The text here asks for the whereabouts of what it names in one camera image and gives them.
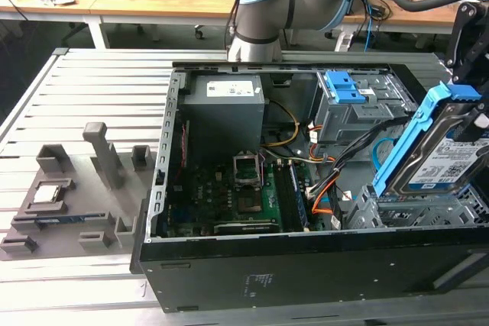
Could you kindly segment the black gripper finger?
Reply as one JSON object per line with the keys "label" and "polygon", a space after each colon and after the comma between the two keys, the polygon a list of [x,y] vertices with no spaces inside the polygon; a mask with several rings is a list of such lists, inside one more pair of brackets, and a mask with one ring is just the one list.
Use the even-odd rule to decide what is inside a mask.
{"label": "black gripper finger", "polygon": [[467,114],[463,115],[461,123],[456,128],[457,142],[475,142],[482,138],[488,129],[488,106],[479,103]]}

